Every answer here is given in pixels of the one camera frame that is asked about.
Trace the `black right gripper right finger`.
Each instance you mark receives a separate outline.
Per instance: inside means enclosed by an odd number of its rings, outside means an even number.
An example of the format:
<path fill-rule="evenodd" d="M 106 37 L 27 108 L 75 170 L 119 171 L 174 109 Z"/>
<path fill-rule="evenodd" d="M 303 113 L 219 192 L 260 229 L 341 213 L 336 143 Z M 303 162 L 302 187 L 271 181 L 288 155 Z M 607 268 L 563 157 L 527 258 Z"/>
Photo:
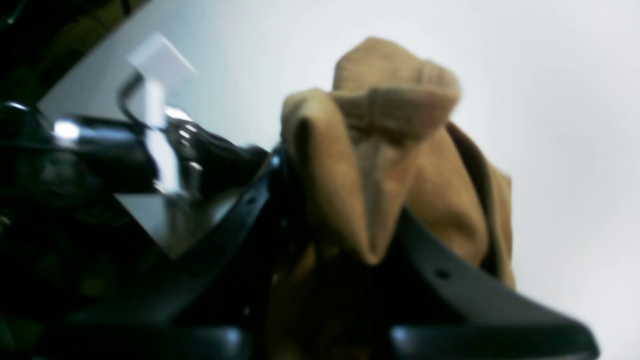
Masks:
<path fill-rule="evenodd" d="M 382 360 L 596 360 L 580 321 L 507 288 L 403 209 L 380 266 Z"/>

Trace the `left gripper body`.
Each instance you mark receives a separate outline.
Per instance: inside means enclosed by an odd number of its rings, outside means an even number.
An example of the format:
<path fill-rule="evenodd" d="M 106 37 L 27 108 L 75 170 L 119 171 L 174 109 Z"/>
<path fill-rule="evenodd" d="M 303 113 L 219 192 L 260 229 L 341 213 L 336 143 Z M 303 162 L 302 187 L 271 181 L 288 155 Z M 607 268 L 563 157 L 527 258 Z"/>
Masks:
<path fill-rule="evenodd" d="M 204 129 L 176 107 L 145 116 L 145 148 L 160 193 L 201 199 L 247 186 L 270 155 L 260 146 L 238 146 Z"/>

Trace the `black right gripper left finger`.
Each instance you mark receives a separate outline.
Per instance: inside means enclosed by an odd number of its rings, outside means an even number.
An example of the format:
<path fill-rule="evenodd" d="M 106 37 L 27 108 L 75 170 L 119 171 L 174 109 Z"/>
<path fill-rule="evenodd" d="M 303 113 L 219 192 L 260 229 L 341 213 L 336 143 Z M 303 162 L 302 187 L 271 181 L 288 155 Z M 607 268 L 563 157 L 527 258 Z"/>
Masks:
<path fill-rule="evenodd" d="M 274 272 L 295 226 L 290 154 L 278 145 L 222 220 L 167 272 L 67 317 L 52 360 L 265 360 Z"/>

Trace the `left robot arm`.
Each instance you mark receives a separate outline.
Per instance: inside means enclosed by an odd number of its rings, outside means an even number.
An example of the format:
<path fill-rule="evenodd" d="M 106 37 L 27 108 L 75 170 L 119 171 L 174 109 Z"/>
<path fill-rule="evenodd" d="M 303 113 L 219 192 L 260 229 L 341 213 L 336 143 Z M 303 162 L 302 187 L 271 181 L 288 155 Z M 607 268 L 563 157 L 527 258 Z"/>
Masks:
<path fill-rule="evenodd" d="M 45 133 L 22 104 L 16 132 L 1 131 L 1 209 L 18 225 L 66 226 L 106 198 L 153 200 L 138 223 L 167 257 L 170 269 L 132 292 L 135 297 L 195 297 L 229 277 L 255 223 L 269 204 L 278 157 L 207 132 L 176 108 L 166 123 L 70 116 Z"/>

